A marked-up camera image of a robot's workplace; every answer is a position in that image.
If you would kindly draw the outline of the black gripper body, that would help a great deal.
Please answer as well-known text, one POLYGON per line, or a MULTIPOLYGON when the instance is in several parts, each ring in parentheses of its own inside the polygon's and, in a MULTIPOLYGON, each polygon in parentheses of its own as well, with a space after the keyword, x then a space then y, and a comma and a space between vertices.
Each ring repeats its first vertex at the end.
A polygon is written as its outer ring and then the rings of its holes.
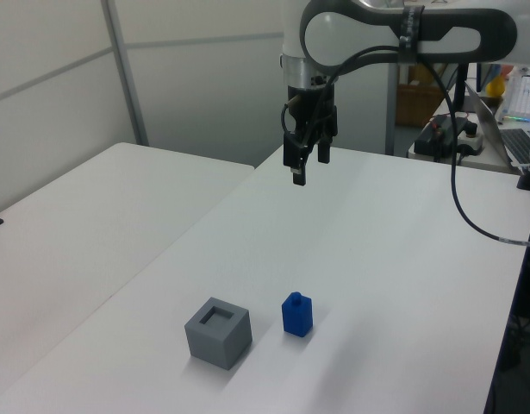
POLYGON ((309 128, 312 120, 316 127, 324 128, 327 136, 334 137, 338 134, 337 107, 334 104, 334 88, 331 86, 326 91, 326 96, 321 101, 318 115, 313 117, 315 108, 319 102, 324 88, 305 90, 296 87, 288 87, 288 99, 298 97, 298 100, 289 108, 290 115, 295 119, 295 132, 302 139, 309 128))

